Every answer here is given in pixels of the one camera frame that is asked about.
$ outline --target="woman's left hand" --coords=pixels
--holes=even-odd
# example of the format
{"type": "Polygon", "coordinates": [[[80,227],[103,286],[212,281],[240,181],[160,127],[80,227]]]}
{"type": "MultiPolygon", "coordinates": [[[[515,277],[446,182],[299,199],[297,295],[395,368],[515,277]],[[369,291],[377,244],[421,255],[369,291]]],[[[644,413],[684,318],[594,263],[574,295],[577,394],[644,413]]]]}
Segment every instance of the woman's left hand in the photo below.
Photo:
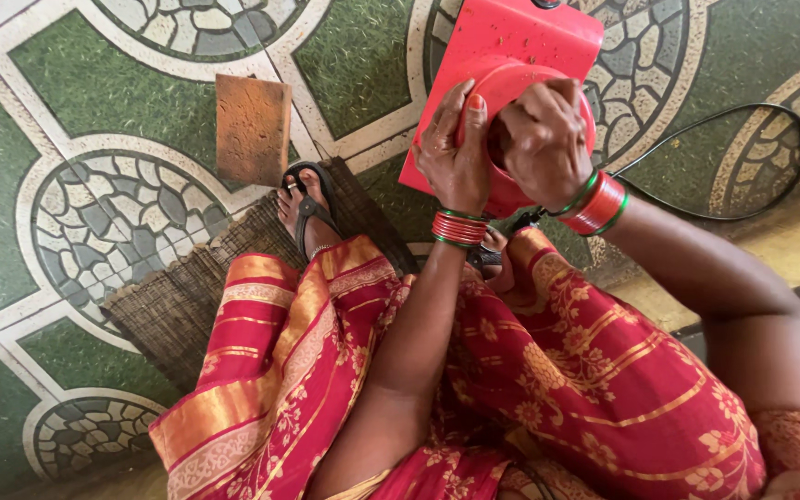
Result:
{"type": "Polygon", "coordinates": [[[471,78],[444,95],[431,125],[421,134],[421,147],[412,145],[415,167],[444,207],[479,216],[490,196],[490,160],[483,141],[486,138],[486,101],[474,94],[465,114],[465,142],[453,143],[465,95],[474,87],[471,78]]]}

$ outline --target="woven mat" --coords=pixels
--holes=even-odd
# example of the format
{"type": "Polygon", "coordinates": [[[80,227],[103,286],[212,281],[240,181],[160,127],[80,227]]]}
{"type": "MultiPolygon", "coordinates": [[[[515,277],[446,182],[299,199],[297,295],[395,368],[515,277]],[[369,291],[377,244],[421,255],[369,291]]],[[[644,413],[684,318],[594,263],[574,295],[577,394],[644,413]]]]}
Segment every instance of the woven mat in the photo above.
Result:
{"type": "MultiPolygon", "coordinates": [[[[335,191],[341,234],[365,234],[399,274],[418,272],[400,234],[369,198],[341,158],[320,162],[335,191]]],[[[198,244],[168,269],[151,273],[138,285],[120,288],[104,302],[104,315],[174,385],[193,391],[230,263],[240,254],[277,256],[302,269],[304,262],[283,223],[276,218],[276,191],[251,205],[210,244],[198,244]]]]}

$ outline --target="foot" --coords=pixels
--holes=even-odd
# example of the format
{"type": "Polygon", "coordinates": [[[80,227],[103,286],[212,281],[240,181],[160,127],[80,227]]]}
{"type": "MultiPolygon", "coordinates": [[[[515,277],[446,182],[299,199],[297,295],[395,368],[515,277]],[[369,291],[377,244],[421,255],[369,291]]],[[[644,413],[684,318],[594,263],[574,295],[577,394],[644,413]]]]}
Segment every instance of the foot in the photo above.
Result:
{"type": "MultiPolygon", "coordinates": [[[[486,235],[483,236],[483,246],[490,250],[501,252],[506,244],[508,244],[508,238],[492,227],[487,228],[486,235]]],[[[502,266],[500,265],[483,266],[483,279],[495,278],[499,276],[501,272],[502,266]]]]}
{"type": "MultiPolygon", "coordinates": [[[[320,189],[320,177],[317,173],[305,168],[299,172],[299,177],[300,179],[295,179],[295,177],[287,175],[286,183],[290,187],[289,191],[282,188],[276,190],[277,203],[279,204],[276,216],[279,217],[280,222],[283,222],[293,239],[295,238],[295,224],[298,222],[298,207],[301,204],[301,200],[304,199],[304,194],[297,187],[293,187],[293,184],[297,182],[303,183],[310,198],[322,205],[327,211],[329,210],[329,204],[320,189]]],[[[329,224],[321,221],[319,217],[308,217],[306,224],[304,251],[308,259],[310,259],[310,255],[314,253],[318,246],[323,244],[332,246],[341,243],[341,237],[338,233],[329,227],[329,224]]]]}

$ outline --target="red bangle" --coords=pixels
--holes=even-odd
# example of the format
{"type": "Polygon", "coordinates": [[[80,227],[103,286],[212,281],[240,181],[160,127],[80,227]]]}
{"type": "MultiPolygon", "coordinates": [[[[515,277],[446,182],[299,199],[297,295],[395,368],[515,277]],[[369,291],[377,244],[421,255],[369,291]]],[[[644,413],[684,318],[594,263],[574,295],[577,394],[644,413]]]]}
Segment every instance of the red bangle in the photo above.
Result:
{"type": "Polygon", "coordinates": [[[461,217],[441,210],[434,217],[431,233],[440,241],[472,248],[483,241],[483,236],[486,234],[486,220],[461,217]]]}
{"type": "Polygon", "coordinates": [[[603,229],[623,206],[626,189],[616,179],[601,172],[588,203],[562,222],[581,235],[591,235],[603,229]]]}

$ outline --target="red saree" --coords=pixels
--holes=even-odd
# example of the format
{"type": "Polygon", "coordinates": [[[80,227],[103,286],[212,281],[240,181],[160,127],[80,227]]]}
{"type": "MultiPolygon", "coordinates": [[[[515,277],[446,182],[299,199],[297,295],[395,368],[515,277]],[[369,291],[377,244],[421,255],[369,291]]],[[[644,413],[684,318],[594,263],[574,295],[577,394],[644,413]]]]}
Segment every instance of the red saree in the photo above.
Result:
{"type": "MultiPolygon", "coordinates": [[[[371,498],[486,500],[500,481],[528,494],[512,461],[568,498],[762,490],[756,428],[697,358],[537,230],[506,251],[516,284],[505,294],[467,269],[428,447],[371,498]]],[[[300,278],[273,257],[237,258],[196,391],[150,426],[169,498],[301,498],[413,281],[367,237],[320,253],[300,278]]]]}

